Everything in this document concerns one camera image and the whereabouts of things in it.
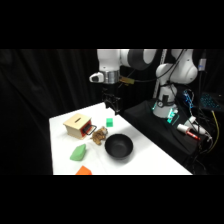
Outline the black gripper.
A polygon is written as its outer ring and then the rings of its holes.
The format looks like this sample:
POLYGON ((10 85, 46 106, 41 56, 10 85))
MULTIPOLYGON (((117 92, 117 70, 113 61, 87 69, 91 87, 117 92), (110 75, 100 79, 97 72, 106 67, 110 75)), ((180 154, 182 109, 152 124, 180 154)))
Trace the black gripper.
POLYGON ((118 89, 115 87, 104 87, 102 90, 102 100, 106 109, 114 110, 115 116, 121 113, 122 100, 118 96, 118 89))

